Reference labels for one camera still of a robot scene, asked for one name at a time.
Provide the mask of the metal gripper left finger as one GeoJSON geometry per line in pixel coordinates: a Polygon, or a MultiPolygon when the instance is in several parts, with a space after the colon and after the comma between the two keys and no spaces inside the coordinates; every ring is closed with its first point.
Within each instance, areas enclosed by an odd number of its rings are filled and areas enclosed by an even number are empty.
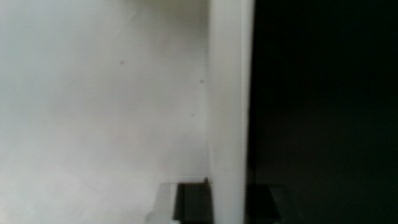
{"type": "Polygon", "coordinates": [[[214,224],[212,188],[208,181],[178,184],[173,220],[180,224],[214,224]]]}

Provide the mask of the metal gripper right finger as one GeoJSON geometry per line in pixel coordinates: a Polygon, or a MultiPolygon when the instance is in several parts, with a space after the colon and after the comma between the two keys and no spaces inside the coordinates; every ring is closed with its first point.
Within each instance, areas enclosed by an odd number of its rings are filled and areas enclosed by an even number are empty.
{"type": "Polygon", "coordinates": [[[281,185],[248,186],[246,224],[288,224],[285,189],[281,185]]]}

